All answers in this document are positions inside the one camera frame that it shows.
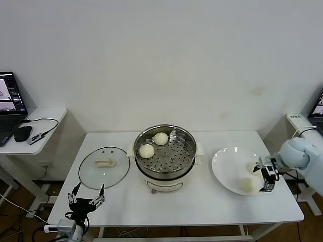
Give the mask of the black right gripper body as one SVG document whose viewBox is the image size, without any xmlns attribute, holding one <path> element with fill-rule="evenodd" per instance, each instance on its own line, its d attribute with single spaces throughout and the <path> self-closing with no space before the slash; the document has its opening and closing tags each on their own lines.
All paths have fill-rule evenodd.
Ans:
<svg viewBox="0 0 323 242">
<path fill-rule="evenodd" d="M 279 181 L 279 172 L 278 170 L 270 165 L 270 166 L 264 166 L 262 168 L 262 176 L 264 181 L 268 183 L 275 183 Z"/>
</svg>

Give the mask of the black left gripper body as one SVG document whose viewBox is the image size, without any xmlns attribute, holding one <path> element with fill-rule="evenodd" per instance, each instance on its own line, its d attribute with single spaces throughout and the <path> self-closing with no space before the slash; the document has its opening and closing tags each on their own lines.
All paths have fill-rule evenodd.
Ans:
<svg viewBox="0 0 323 242">
<path fill-rule="evenodd" d="M 70 198 L 69 208 L 71 210 L 70 219 L 84 221 L 88 213 L 96 210 L 96 201 L 86 198 Z"/>
</svg>

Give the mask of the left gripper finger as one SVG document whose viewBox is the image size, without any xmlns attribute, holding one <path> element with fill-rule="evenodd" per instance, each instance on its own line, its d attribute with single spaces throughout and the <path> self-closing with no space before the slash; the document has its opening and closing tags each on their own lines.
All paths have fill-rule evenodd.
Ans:
<svg viewBox="0 0 323 242">
<path fill-rule="evenodd" d="M 71 193 L 68 193 L 68 200 L 69 200 L 69 203 L 76 203 L 77 200 L 76 200 L 76 195 L 79 191 L 79 188 L 81 186 L 81 183 L 78 183 L 73 189 L 72 189 L 72 192 Z"/>
<path fill-rule="evenodd" d="M 98 196 L 91 201 L 91 205 L 98 208 L 99 206 L 101 206 L 103 204 L 104 201 L 105 201 L 104 184 L 102 184 Z"/>
</svg>

